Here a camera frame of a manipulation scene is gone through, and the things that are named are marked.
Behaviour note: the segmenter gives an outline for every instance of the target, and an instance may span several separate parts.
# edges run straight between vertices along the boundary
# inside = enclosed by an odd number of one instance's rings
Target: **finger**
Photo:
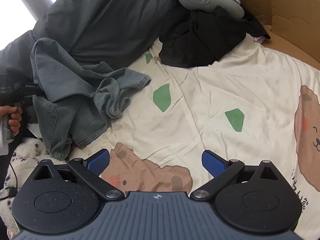
[[[0,107],[0,117],[4,116],[5,114],[13,114],[17,112],[17,107],[11,107],[11,106],[1,106]]]
[[[19,133],[18,126],[10,126],[10,130],[13,131],[14,136],[16,136]]]
[[[11,114],[11,119],[15,119],[15,120],[18,120],[19,122],[21,121],[21,114],[20,113],[14,113],[14,114]]]
[[[9,125],[10,126],[18,126],[18,128],[20,128],[20,126],[21,126],[21,124],[20,124],[20,122],[18,121],[18,120],[9,120]]]
[[[22,108],[21,107],[18,107],[18,113],[20,113],[20,114],[22,114],[23,113],[23,110],[22,110]]]

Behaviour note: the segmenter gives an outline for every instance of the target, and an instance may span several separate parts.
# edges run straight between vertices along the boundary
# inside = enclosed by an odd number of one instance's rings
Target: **bed sheet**
[[[255,43],[249,35],[219,62],[205,67],[162,65],[160,50],[157,40],[130,66],[148,74],[151,83],[132,96],[123,117],[71,157],[113,149],[102,177],[124,192],[150,189],[148,183],[158,184],[152,190],[160,191],[163,182],[168,191],[188,193],[212,178],[201,163],[205,149],[247,165],[269,159],[303,205],[296,233],[304,239],[318,239],[320,141],[313,127],[320,129],[320,72]],[[140,162],[137,168],[130,158]],[[148,166],[145,160],[153,164]],[[168,167],[172,173],[164,178]],[[190,175],[182,174],[184,169]]]

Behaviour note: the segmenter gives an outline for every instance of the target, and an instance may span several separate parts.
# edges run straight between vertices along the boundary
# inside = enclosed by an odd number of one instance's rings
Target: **crosshair logo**
[[[160,194],[155,194],[153,197],[154,197],[155,199],[157,199],[157,200],[159,200],[160,198],[162,198],[162,196],[161,196]]]

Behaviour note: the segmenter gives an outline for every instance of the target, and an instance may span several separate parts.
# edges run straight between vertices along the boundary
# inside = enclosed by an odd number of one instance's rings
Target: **brown cardboard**
[[[271,0],[271,31],[320,62],[320,1]]]
[[[271,25],[266,47],[320,70],[320,1],[241,0],[241,4],[261,23]]]

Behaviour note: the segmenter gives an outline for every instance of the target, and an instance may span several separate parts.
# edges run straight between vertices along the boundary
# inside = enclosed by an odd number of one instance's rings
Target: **bear face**
[[[320,191],[320,105],[318,96],[303,85],[294,116],[299,169],[306,181]]]
[[[189,194],[193,185],[189,169],[177,165],[160,168],[150,160],[140,159],[120,142],[110,151],[110,164],[101,177],[122,192],[186,191]]]

